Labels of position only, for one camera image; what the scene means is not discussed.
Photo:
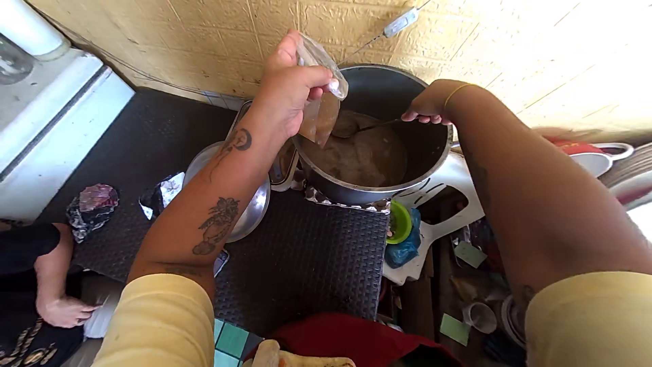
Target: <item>tattoo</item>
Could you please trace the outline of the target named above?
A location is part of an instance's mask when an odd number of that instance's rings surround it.
[[[491,206],[491,196],[489,195],[489,177],[487,169],[478,165],[473,153],[468,148],[463,150],[464,158],[466,163],[469,165],[469,171],[471,171],[471,177],[473,178],[473,185],[475,186],[475,191],[478,193],[480,198],[480,203],[484,209],[489,209]]]
[[[220,197],[217,205],[209,209],[208,213],[211,216],[199,227],[204,230],[203,240],[193,247],[193,254],[208,255],[215,250],[217,244],[229,232],[233,220],[238,215],[238,202],[239,200],[232,197],[228,199]]]
[[[177,275],[182,275],[182,276],[201,276],[201,272],[198,272],[197,270],[193,268],[185,268],[182,266],[171,266],[169,268],[165,268],[165,271],[170,274],[177,274]]]
[[[527,308],[530,301],[532,300],[532,298],[534,298],[534,295],[537,293],[534,291],[534,288],[532,288],[529,285],[524,285],[522,292],[523,293],[521,294],[521,297],[523,298],[523,305],[525,306],[525,308]]]
[[[209,181],[212,182],[213,171],[220,165],[222,160],[233,151],[233,149],[244,151],[251,147],[251,134],[247,129],[235,129],[227,136],[224,144],[220,148],[219,152],[213,157],[213,162],[211,163],[213,167],[211,168],[211,173],[209,174]]]

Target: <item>green bowl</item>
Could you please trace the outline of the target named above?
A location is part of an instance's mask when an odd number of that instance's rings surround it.
[[[412,231],[412,220],[410,219],[408,209],[398,201],[392,200],[390,209],[390,221],[394,221],[395,228],[392,236],[387,237],[387,243],[395,245],[405,241],[409,236],[410,231]]]

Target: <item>person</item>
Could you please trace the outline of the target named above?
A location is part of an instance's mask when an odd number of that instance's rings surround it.
[[[213,262],[306,100],[332,78],[297,66],[300,41],[296,31],[280,41],[250,110],[147,233],[94,366],[212,365]],[[402,118],[457,127],[527,307],[528,364],[647,366],[652,251],[607,189],[479,86],[436,80]]]
[[[72,233],[62,223],[0,232],[0,366],[60,366],[83,341],[95,306],[67,295]]]

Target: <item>yellow shirt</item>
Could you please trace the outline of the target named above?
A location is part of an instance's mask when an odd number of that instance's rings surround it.
[[[528,366],[652,366],[651,320],[650,275],[564,279],[527,309]],[[213,322],[211,300],[194,281],[174,274],[138,278],[125,287],[93,366],[210,367]]]

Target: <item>blue plastic bag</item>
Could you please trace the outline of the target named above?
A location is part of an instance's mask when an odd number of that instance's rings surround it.
[[[421,233],[419,232],[421,213],[414,208],[410,209],[410,219],[412,221],[412,230],[405,241],[395,245],[388,244],[385,247],[385,261],[392,269],[400,268],[419,254],[419,246],[421,246]]]

